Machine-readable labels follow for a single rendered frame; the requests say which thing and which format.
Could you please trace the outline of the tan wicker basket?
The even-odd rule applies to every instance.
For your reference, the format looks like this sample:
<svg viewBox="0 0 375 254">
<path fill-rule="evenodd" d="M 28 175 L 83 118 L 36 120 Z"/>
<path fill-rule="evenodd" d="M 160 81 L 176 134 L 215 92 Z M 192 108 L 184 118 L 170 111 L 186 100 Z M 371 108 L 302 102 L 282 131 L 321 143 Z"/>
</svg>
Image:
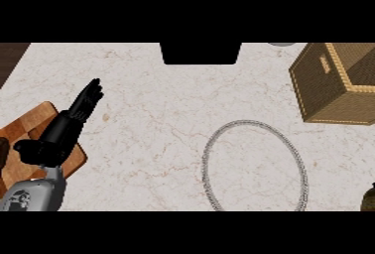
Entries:
<svg viewBox="0 0 375 254">
<path fill-rule="evenodd" d="M 305 122 L 375 124 L 375 43 L 309 43 L 288 72 Z"/>
</svg>

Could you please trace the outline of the dark olive object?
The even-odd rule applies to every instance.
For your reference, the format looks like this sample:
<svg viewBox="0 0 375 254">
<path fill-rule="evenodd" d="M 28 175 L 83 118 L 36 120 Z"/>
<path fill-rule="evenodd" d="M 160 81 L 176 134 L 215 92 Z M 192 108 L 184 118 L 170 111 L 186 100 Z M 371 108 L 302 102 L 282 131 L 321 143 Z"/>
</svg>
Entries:
<svg viewBox="0 0 375 254">
<path fill-rule="evenodd" d="M 372 184 L 372 189 L 364 195 L 361 210 L 375 211 L 375 183 Z"/>
</svg>

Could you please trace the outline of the black appliance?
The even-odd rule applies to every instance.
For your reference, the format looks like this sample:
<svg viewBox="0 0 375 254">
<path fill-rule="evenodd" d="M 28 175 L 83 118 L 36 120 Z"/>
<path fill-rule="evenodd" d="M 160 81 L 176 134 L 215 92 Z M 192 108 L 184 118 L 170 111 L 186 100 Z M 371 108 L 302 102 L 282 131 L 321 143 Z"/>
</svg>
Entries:
<svg viewBox="0 0 375 254">
<path fill-rule="evenodd" d="M 161 43 L 166 64 L 235 64 L 241 43 Z"/>
</svg>

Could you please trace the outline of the dark brown object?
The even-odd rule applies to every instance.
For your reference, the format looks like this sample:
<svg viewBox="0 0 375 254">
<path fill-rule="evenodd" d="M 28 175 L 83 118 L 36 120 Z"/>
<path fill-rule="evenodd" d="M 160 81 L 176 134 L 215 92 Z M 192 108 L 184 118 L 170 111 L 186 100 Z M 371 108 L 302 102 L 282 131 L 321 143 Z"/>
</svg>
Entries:
<svg viewBox="0 0 375 254">
<path fill-rule="evenodd" d="M 0 170 L 6 165 L 8 155 L 9 155 L 11 144 L 5 137 L 0 137 Z"/>
</svg>

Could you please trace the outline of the brown wooden cutting board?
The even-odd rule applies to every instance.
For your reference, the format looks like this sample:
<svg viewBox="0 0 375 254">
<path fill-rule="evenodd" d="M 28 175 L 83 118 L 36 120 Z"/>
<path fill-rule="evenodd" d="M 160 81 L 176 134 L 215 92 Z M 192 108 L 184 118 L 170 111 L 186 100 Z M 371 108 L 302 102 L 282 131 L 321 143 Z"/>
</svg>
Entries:
<svg viewBox="0 0 375 254">
<path fill-rule="evenodd" d="M 58 115 L 58 110 L 52 102 L 43 102 L 33 108 L 8 126 L 0 129 L 0 137 L 6 138 L 9 145 L 14 146 L 21 139 L 39 139 L 42 133 Z M 77 144 L 71 155 L 64 163 L 64 174 L 68 178 L 79 168 L 88 162 L 88 154 L 82 145 Z M 20 153 L 9 148 L 8 158 L 0 163 L 0 198 L 6 190 L 20 181 L 40 179 L 46 176 L 46 172 L 36 166 L 21 162 Z"/>
</svg>

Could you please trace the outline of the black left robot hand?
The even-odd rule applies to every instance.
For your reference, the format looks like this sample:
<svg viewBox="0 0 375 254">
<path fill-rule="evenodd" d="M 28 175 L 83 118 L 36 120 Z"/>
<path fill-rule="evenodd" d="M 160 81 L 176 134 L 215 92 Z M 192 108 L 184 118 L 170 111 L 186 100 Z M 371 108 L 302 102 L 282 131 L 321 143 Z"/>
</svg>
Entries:
<svg viewBox="0 0 375 254">
<path fill-rule="evenodd" d="M 68 159 L 79 143 L 85 124 L 102 99 L 102 86 L 95 78 L 83 89 L 71 107 L 54 118 L 37 140 L 20 140 L 14 149 L 26 164 L 55 167 Z"/>
</svg>

